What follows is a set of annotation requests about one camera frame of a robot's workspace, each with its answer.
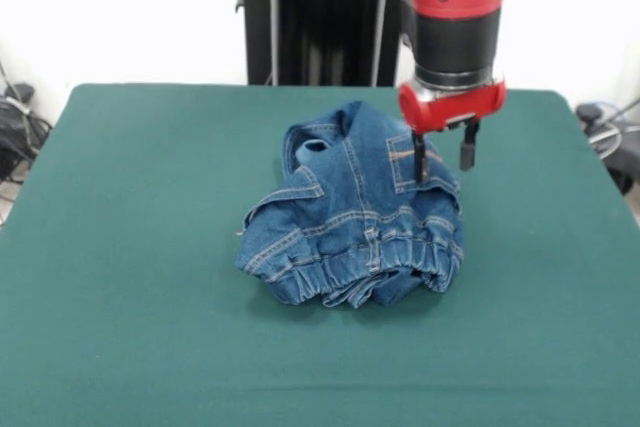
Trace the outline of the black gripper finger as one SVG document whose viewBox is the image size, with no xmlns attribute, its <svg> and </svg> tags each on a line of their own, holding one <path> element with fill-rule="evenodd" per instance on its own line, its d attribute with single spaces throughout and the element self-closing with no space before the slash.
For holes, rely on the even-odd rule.
<svg viewBox="0 0 640 427">
<path fill-rule="evenodd" d="M 429 179 L 429 160 L 425 137 L 417 132 L 412 133 L 414 147 L 414 168 L 417 183 L 426 183 Z"/>
<path fill-rule="evenodd" d="M 459 167 L 462 171 L 469 171 L 475 165 L 476 140 L 481 121 L 470 119 L 464 124 L 464 136 L 460 145 Z"/>
</svg>

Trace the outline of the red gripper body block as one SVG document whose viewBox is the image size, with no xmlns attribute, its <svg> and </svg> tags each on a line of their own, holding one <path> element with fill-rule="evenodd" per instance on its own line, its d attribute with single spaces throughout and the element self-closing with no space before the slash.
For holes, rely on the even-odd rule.
<svg viewBox="0 0 640 427">
<path fill-rule="evenodd" d="M 412 78 L 398 88 L 398 102 L 406 124 L 415 133 L 453 128 L 499 111 L 506 100 L 503 80 L 470 90 L 433 90 Z"/>
</svg>

